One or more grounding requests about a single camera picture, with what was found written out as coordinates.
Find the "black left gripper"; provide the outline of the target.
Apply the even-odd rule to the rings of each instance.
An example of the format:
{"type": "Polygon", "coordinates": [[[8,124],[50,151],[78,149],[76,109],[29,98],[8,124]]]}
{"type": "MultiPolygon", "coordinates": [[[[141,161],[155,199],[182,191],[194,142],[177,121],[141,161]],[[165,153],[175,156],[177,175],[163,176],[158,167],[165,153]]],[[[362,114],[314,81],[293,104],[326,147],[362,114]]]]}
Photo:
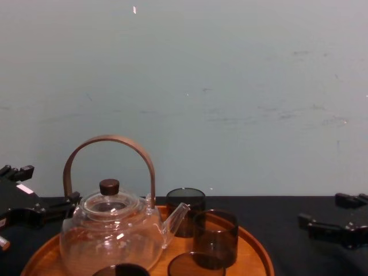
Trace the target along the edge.
{"type": "Polygon", "coordinates": [[[1,168],[1,229],[14,225],[43,227],[47,223],[72,217],[81,201],[79,192],[66,197],[39,197],[18,181],[32,178],[34,167],[1,168]]]}

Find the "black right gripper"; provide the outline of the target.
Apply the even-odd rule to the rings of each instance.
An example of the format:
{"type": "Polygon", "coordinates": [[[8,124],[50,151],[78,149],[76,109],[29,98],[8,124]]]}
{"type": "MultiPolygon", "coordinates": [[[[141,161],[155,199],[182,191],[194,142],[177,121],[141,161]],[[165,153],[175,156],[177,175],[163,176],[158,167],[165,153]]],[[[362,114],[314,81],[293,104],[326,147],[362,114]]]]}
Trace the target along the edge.
{"type": "MultiPolygon", "coordinates": [[[[367,206],[367,194],[335,194],[335,205],[345,209],[357,209],[367,206]]],[[[367,225],[349,222],[344,228],[336,224],[316,221],[308,214],[297,217],[300,229],[307,231],[309,238],[325,242],[344,242],[348,249],[367,247],[367,225]]]]}

